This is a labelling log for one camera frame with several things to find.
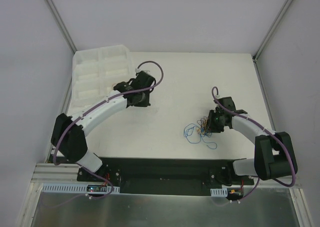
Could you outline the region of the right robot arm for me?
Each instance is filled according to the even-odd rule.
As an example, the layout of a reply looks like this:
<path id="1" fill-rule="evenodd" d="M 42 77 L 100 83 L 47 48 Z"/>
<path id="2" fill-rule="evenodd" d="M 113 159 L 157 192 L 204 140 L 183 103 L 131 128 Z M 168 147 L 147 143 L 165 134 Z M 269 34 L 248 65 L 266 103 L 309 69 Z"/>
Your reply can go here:
<path id="1" fill-rule="evenodd" d="M 225 179 L 237 184 L 243 176 L 258 177 L 263 181 L 292 176 L 296 181 L 298 165 L 290 135 L 263 127 L 242 109 L 236 109 L 229 97 L 214 98 L 217 104 L 209 111 L 205 130 L 208 133 L 222 133 L 225 127 L 241 133 L 254 145 L 254 157 L 236 159 L 225 171 Z"/>

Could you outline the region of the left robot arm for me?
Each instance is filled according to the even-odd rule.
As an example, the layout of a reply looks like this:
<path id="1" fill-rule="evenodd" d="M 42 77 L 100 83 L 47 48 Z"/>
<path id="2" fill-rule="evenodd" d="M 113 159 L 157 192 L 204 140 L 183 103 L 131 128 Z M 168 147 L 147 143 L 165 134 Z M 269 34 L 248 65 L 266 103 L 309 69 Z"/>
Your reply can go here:
<path id="1" fill-rule="evenodd" d="M 144 71 L 136 74 L 128 82 L 122 81 L 113 87 L 109 95 L 100 103 L 67 116 L 60 114 L 54 124 L 51 143 L 70 162 L 88 170 L 88 175 L 99 182 L 105 178 L 106 170 L 102 160 L 87 146 L 86 136 L 107 118 L 128 107 L 148 107 L 150 87 L 156 79 Z"/>

